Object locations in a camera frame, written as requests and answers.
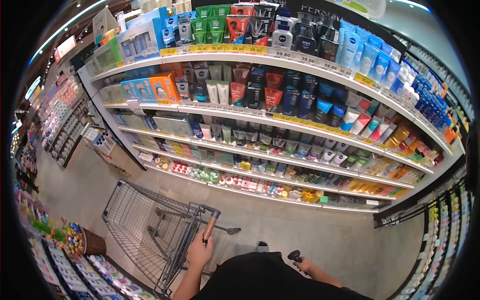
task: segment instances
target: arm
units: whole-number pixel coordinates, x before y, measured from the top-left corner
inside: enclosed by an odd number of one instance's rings
[[[188,270],[183,276],[179,287],[173,294],[172,300],[188,300],[200,291],[200,278],[207,262],[212,258],[213,238],[208,238],[207,246],[204,246],[202,230],[197,233],[187,250]]]
[[[337,288],[341,288],[342,285],[329,274],[325,273],[322,269],[316,266],[310,259],[302,256],[301,263],[294,262],[300,271],[307,272],[313,280],[331,284]]]

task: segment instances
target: ceiling light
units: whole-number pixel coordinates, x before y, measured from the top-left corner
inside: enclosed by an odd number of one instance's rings
[[[87,11],[91,10],[92,8],[96,7],[97,5],[105,2],[107,0],[99,0],[97,2],[95,2],[94,4],[90,5],[89,7],[85,8],[83,11],[79,12],[76,16],[74,16],[73,18],[71,18],[67,23],[65,23],[62,27],[60,27],[56,32],[54,32],[44,43],[42,46],[40,46],[40,48],[36,51],[36,53],[33,55],[33,57],[31,58],[31,60],[28,62],[28,65],[30,65],[33,61],[33,59],[37,56],[37,54],[40,52],[41,49],[43,49],[43,47],[45,47],[51,40],[53,40],[54,37],[57,36],[57,34],[60,33],[60,31],[62,31],[62,29],[64,29],[65,27],[67,27],[68,25],[70,25],[71,23],[73,23],[76,19],[78,19],[80,16],[82,16],[84,13],[86,13]]]

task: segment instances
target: shoe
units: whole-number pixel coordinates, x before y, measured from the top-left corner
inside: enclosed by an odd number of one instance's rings
[[[262,240],[259,241],[257,243],[257,252],[270,252],[268,249],[268,244]]]

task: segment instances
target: person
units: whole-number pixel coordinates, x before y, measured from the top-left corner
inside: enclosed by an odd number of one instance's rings
[[[311,279],[305,278],[284,263],[282,253],[268,252],[268,245],[259,242],[257,252],[234,256],[218,265],[200,290],[200,278],[212,258],[213,238],[203,244],[203,233],[197,233],[188,247],[188,270],[173,294],[172,300],[200,299],[370,299],[349,288],[301,257],[293,264]]]
[[[23,182],[26,185],[30,186],[32,190],[34,190],[36,193],[38,193],[38,187],[33,183],[33,180],[25,174],[20,168],[18,167],[18,164],[15,163],[15,170],[17,170],[17,180],[19,182]]]

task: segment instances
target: black shirt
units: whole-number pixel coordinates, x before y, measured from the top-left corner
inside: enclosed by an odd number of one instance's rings
[[[370,299],[348,288],[303,277],[285,264],[280,252],[251,252],[232,257],[192,300],[200,299]]]

